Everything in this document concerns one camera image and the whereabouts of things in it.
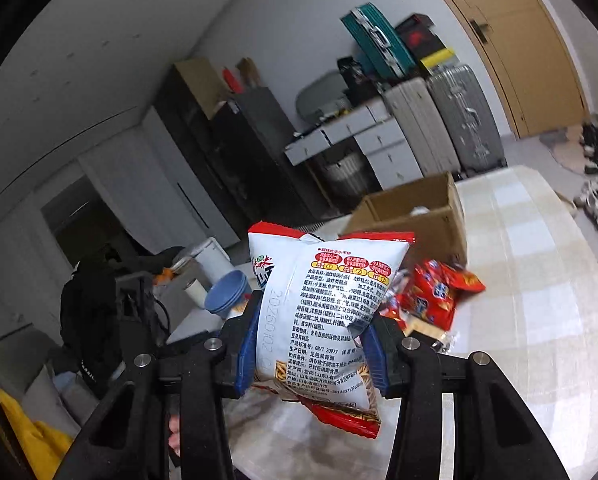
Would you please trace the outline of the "person's left hand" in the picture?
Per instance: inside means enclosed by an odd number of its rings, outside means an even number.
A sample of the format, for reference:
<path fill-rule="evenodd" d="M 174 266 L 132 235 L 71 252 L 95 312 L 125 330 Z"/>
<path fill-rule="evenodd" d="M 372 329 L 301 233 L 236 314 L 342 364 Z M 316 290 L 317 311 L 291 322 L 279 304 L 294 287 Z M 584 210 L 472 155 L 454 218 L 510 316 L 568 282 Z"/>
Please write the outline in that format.
<path fill-rule="evenodd" d="M 172 415 L 169 420 L 169 448 L 174 452 L 176 456 L 181 455 L 181 419 L 179 415 Z"/>

